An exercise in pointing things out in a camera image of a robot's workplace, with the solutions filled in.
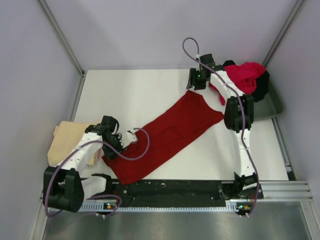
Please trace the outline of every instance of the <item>purple wall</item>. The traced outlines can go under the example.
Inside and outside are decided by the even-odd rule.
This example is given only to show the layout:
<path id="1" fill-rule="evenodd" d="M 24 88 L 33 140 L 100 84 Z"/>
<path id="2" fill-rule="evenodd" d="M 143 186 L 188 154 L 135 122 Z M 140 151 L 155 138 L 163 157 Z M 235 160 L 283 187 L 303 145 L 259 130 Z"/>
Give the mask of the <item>purple wall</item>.
<path id="1" fill-rule="evenodd" d="M 188 68 L 186 37 L 217 63 L 262 62 L 295 2 L 47 0 L 85 70 Z"/>
<path id="2" fill-rule="evenodd" d="M 37 1 L 1 1 L 0 23 L 0 238 L 26 240 L 79 75 Z"/>
<path id="3" fill-rule="evenodd" d="M 307 180 L 320 210 L 320 1 L 308 0 L 268 70 L 285 111 L 281 128 L 298 177 Z"/>

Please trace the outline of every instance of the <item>white panel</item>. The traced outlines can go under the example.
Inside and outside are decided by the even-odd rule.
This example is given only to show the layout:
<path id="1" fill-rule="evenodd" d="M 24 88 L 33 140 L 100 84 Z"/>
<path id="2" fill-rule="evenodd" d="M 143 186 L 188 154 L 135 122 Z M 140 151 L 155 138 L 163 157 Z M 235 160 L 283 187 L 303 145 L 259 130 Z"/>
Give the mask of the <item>white panel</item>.
<path id="1" fill-rule="evenodd" d="M 308 180 L 320 209 L 320 1 L 310 0 L 295 19 L 268 70 L 285 103 L 280 117 L 298 177 Z"/>
<path id="2" fill-rule="evenodd" d="M 79 75 L 37 1 L 1 1 L 0 22 L 0 238 L 26 240 Z"/>
<path id="3" fill-rule="evenodd" d="M 187 68 L 195 37 L 217 63 L 262 62 L 295 0 L 47 0 L 86 69 Z M 195 54 L 193 44 L 186 45 Z"/>
<path id="4" fill-rule="evenodd" d="M 103 115 L 109 115 L 119 121 L 120 132 L 141 128 L 185 94 L 188 74 L 188 69 L 90 70 L 75 121 L 96 123 Z M 207 88 L 197 93 L 202 94 L 211 108 L 225 112 L 214 91 Z M 261 180 L 288 180 L 271 119 L 253 123 L 250 147 Z M 221 121 L 146 179 L 232 180 L 234 155 L 230 131 Z M 103 161 L 85 171 L 84 177 L 92 173 L 115 177 Z"/>

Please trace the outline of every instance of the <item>white table surface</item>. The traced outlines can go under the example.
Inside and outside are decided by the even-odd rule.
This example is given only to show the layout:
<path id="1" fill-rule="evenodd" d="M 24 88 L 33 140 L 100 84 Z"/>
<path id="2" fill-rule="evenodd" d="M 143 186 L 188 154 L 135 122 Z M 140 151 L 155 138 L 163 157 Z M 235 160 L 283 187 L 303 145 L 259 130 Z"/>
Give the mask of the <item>white table surface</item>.
<path id="1" fill-rule="evenodd" d="M 95 123 L 108 115 L 119 121 L 120 133 L 141 128 L 185 94 L 188 76 L 188 69 L 89 70 L 74 121 Z M 197 93 L 211 108 L 224 113 L 215 92 L 207 88 Z M 250 147 L 261 180 L 288 180 L 271 119 L 253 123 Z M 222 120 L 145 178 L 233 180 L 234 154 L 230 131 Z M 116 178 L 102 160 L 81 176 L 93 173 Z"/>

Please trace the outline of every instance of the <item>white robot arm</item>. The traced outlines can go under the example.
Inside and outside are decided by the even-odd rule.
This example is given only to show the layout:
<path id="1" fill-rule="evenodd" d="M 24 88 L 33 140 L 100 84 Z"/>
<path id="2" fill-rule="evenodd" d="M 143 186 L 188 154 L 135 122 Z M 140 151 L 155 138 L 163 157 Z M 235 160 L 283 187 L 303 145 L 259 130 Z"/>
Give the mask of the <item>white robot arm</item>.
<path id="1" fill-rule="evenodd" d="M 199 66 L 198 69 L 190 69 L 189 80 L 186 88 L 190 89 L 194 87 L 194 90 L 203 90 L 207 87 L 208 82 L 210 82 L 218 89 L 220 94 L 226 100 L 224 123 L 230 130 L 235 149 L 234 184 L 232 189 L 228 189 L 228 191 L 226 191 L 229 192 L 227 195 L 231 198 L 232 196 L 239 194 L 241 191 L 255 188 L 258 182 L 257 174 L 249 158 L 250 129 L 254 122 L 254 100 L 251 95 L 244 94 L 237 88 L 234 82 L 227 75 L 223 66 L 215 64 L 212 54 L 200 56 L 199 62 L 201 63 L 201 66 Z M 237 95 L 240 98 L 244 116 L 242 116 L 242 109 Z M 245 122 L 245 126 L 242 131 L 243 120 Z"/>
<path id="2" fill-rule="evenodd" d="M 119 125 L 118 121 L 113 117 L 104 116 L 100 124 L 90 125 L 85 130 L 80 142 L 70 154 L 75 153 L 62 165 L 53 181 L 48 197 L 48 207 L 75 213 L 84 200 L 106 191 L 109 176 L 94 174 L 81 180 L 80 175 L 92 156 L 101 148 L 108 159 L 114 159 L 117 155 L 113 149 L 121 153 L 127 149 L 127 146 L 138 140 L 133 129 L 124 134 L 114 133 L 117 124 Z M 103 145 L 102 142 L 108 143 L 113 149 Z M 44 172 L 44 196 L 57 166 L 49 166 Z"/>
<path id="3" fill-rule="evenodd" d="M 214 85 L 219 93 L 223 96 L 224 99 L 229 99 L 230 97 L 236 97 L 236 94 L 231 91 L 228 87 L 226 87 L 226 84 L 228 84 L 230 87 L 232 87 L 235 91 L 237 91 L 239 96 L 243 96 L 245 93 L 241 91 L 237 86 L 234 84 L 233 81 L 228 77 L 227 72 L 223 70 L 217 71 L 217 73 L 224 79 L 225 84 L 218 78 L 216 74 L 211 74 L 210 76 L 210 83 Z M 231 135 L 232 135 L 232 140 L 233 140 L 233 146 L 235 150 L 235 173 L 238 176 L 251 176 L 255 170 L 250 162 L 249 156 L 246 152 L 246 149 L 242 143 L 241 139 L 241 131 L 236 132 L 231 130 Z M 243 140 L 245 142 L 246 147 L 248 148 L 250 152 L 250 129 L 245 129 L 244 130 L 244 136 Z M 253 186 L 245 186 L 243 187 L 244 189 L 250 188 L 250 187 L 255 187 L 256 185 Z"/>

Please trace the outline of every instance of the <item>red cloth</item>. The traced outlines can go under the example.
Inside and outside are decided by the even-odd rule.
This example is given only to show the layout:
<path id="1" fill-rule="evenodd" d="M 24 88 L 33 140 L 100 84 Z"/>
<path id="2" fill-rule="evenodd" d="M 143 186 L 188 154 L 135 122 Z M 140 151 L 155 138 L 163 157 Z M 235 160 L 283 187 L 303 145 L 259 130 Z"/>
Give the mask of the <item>red cloth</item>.
<path id="1" fill-rule="evenodd" d="M 103 160 L 122 184 L 134 183 L 171 159 L 223 118 L 221 112 L 207 105 L 202 95 L 187 91 L 165 113 L 143 127 L 149 134 L 150 146 L 142 158 L 129 161 L 121 157 L 114 160 L 103 157 Z M 136 136 L 138 142 L 129 145 L 124 156 L 136 158 L 145 151 L 148 143 L 146 135 L 137 131 Z"/>
<path id="2" fill-rule="evenodd" d="M 266 71 L 264 66 L 256 62 L 245 62 L 241 66 L 229 65 L 224 69 L 231 81 L 245 94 L 252 94 L 256 90 L 256 79 Z M 219 92 L 211 83 L 209 83 L 209 87 Z M 226 104 L 221 95 L 219 95 L 219 99 L 222 105 Z"/>

